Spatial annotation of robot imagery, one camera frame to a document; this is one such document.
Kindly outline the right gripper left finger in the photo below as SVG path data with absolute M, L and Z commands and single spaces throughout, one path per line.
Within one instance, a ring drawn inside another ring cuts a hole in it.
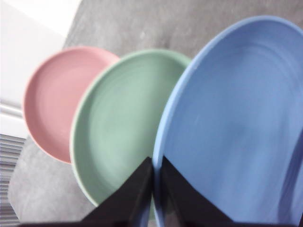
M 153 189 L 153 167 L 147 157 L 125 183 L 87 215 L 82 227 L 146 227 Z

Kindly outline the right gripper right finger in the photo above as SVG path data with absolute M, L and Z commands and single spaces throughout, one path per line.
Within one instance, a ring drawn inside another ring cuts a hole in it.
M 161 167 L 161 207 L 166 227 L 237 226 L 195 190 L 166 157 Z

